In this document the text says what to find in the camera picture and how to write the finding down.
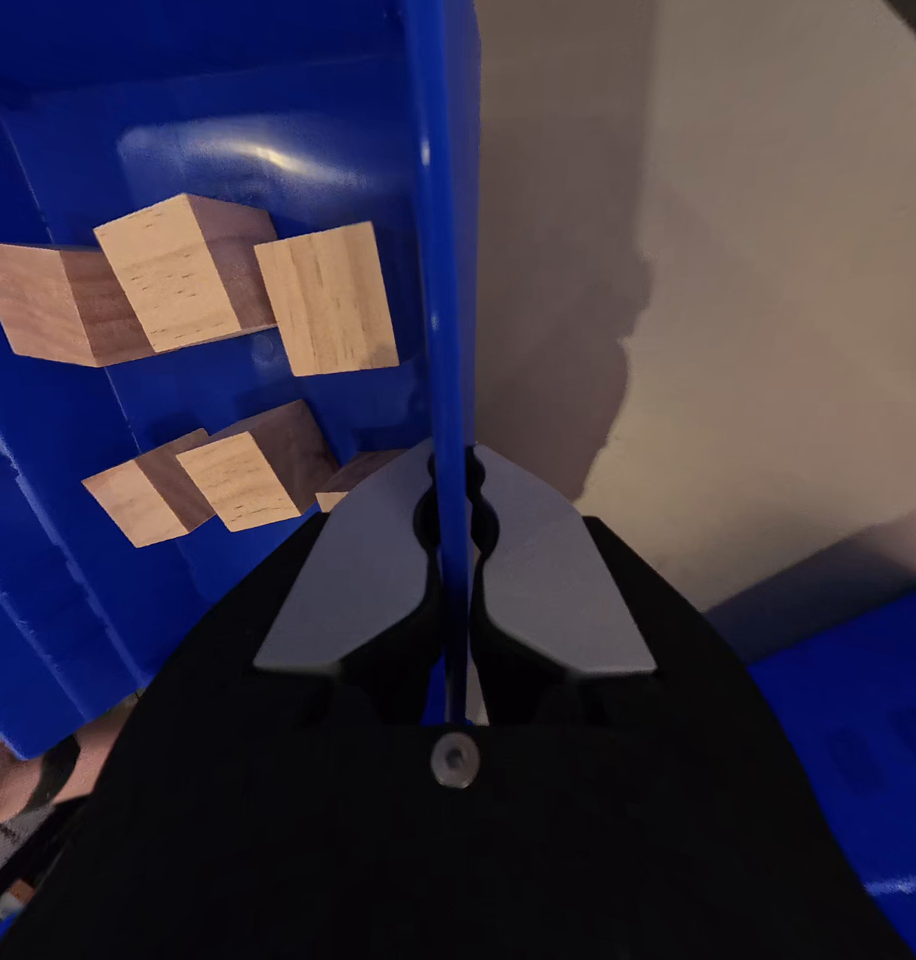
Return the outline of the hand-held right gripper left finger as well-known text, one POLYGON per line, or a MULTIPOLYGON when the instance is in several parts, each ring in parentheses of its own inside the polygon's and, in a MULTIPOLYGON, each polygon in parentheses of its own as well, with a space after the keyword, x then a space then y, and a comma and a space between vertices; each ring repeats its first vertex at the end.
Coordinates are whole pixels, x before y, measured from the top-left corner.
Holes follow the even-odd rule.
POLYGON ((440 659, 431 438, 357 454, 317 492, 325 522, 259 648, 255 669, 422 685, 440 659))

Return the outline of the blue plastic bin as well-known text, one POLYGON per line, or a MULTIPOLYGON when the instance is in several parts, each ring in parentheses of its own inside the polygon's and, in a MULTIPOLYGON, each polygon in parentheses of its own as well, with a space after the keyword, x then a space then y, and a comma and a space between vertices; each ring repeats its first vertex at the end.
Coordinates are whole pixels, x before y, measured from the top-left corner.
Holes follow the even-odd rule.
POLYGON ((432 437, 445 577, 474 429, 480 37, 473 2, 0 2, 0 242, 190 192, 284 234, 371 220, 398 372, 288 382, 256 332, 105 372, 0 325, 0 739, 35 757, 146 686, 300 525, 126 544, 81 479, 180 430, 307 399, 345 457, 432 437))
POLYGON ((916 957, 916 590, 790 646, 704 616, 760 691, 726 727, 778 955, 916 957))

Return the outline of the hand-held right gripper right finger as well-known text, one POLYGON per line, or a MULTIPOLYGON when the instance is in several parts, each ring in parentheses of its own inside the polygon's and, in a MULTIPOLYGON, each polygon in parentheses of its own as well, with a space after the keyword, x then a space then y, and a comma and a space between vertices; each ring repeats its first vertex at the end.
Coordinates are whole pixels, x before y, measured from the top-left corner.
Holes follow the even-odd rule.
POLYGON ((469 453, 477 665, 576 680, 654 674, 656 660, 572 502, 482 443, 469 453))

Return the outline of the person's left hand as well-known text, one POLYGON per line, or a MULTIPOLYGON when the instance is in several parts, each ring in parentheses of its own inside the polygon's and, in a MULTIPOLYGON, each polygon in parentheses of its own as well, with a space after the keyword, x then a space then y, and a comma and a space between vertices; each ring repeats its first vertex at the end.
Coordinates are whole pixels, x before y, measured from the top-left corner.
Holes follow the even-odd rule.
MULTIPOLYGON (((72 733, 78 739, 80 757, 67 786, 49 807, 79 800, 92 793, 123 722, 119 716, 105 714, 72 733)), ((7 745, 0 743, 0 824, 25 813, 21 809, 35 789, 44 753, 20 758, 7 745)))

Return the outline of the group of taped wooden cubes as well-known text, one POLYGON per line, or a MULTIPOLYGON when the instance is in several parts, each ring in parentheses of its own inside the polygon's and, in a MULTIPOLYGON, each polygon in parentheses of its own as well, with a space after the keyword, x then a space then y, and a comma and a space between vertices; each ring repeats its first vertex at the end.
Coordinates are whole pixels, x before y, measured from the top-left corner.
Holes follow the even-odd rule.
MULTIPOLYGON (((277 330, 297 378, 401 361, 375 228, 279 239, 262 209, 179 194, 94 229, 97 247, 0 243, 0 324, 24 357, 106 368, 277 330)), ((332 511, 401 450, 339 466, 308 403, 199 428, 81 485, 135 547, 216 517, 232 532, 332 511)))

